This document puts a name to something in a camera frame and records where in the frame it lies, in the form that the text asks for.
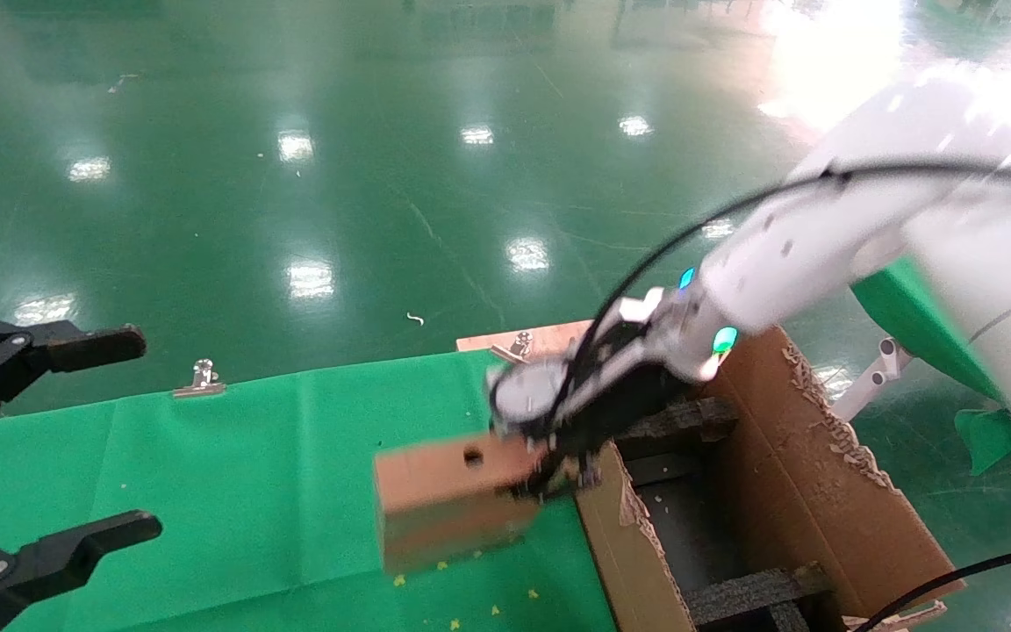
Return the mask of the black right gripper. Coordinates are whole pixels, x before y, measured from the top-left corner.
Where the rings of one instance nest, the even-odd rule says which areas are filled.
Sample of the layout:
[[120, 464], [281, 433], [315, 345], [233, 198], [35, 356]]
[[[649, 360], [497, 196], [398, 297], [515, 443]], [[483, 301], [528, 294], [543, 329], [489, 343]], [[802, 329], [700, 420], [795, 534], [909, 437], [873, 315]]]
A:
[[[558, 407], [549, 457], [574, 457], [577, 490], [590, 491], [602, 483], [603, 444], [681, 399], [691, 388], [691, 383], [658, 363], [635, 365], [617, 377], [593, 375]], [[510, 493], [518, 501], [547, 503], [561, 496], [563, 488], [562, 468], [557, 465], [534, 469], [510, 485]]]

